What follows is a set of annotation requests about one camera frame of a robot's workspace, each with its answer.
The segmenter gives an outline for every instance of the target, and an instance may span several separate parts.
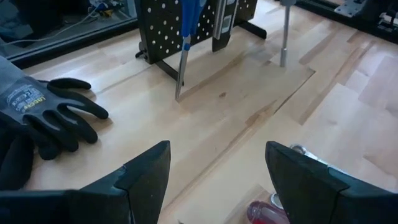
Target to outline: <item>wooden workbench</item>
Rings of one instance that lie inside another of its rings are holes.
[[[211,40],[191,49],[182,101],[175,81],[134,58],[137,30],[26,72],[74,77],[110,113],[84,115],[99,134],[54,161],[35,158],[29,190],[79,189],[161,140],[172,167],[160,223],[243,223],[244,209],[273,192],[264,160],[269,140],[300,143],[356,177],[396,190],[398,48],[293,8],[288,67],[279,67],[284,10],[258,2],[253,23],[263,41],[235,28],[227,48]],[[166,59],[177,68],[179,54]]]

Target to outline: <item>black pegboard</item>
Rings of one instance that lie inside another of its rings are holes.
[[[135,0],[141,33],[140,50],[145,60],[152,64],[181,51],[180,0]],[[217,0],[207,0],[198,23],[192,45],[211,38],[215,21]],[[239,0],[235,23],[253,18],[257,0]]]

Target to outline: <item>work glove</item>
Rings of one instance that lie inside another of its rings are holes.
[[[0,81],[0,121],[32,138],[42,159],[54,159],[61,147],[76,151],[74,134],[88,143],[98,140],[94,129],[68,106],[100,119],[108,118],[108,112],[85,96],[64,89],[90,89],[89,83],[73,78],[39,82],[2,57]]]
[[[0,190],[23,188],[33,166],[34,143],[0,123]]]

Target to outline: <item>glove label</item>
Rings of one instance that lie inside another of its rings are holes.
[[[31,84],[23,84],[7,96],[7,105],[21,113],[43,101],[45,101],[44,94]]]

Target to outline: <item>red object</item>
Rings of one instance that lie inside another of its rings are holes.
[[[252,224],[289,224],[286,213],[265,202],[252,202],[247,210]]]

